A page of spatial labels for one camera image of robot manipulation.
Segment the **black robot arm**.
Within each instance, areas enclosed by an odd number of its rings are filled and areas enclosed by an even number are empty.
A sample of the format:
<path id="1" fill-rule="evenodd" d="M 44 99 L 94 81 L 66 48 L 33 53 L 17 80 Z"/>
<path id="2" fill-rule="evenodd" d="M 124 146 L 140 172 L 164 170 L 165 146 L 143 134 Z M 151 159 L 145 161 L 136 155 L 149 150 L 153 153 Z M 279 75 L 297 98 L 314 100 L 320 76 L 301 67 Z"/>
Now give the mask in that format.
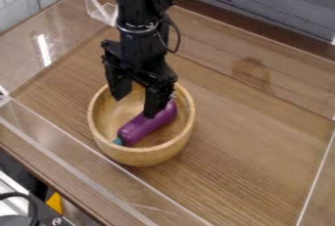
<path id="1" fill-rule="evenodd" d="M 174 0 L 115 0 L 117 41 L 103 40 L 105 80 L 115 100 L 132 92 L 132 84 L 144 88 L 143 115 L 148 118 L 165 108 L 178 81 L 165 64 L 168 28 L 174 22 L 167 9 Z"/>

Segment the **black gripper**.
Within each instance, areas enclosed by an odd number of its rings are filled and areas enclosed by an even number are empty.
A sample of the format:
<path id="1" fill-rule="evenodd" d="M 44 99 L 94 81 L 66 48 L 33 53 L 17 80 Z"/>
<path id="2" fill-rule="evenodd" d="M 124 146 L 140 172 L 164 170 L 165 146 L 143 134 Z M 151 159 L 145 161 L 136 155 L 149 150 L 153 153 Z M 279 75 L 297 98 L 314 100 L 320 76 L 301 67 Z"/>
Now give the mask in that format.
<path id="1" fill-rule="evenodd" d="M 153 118 L 165 108 L 178 80 L 165 63 L 168 30 L 120 33 L 120 40 L 104 39 L 101 63 L 111 96 L 120 101 L 132 91 L 132 82 L 144 87 L 143 116 Z"/>

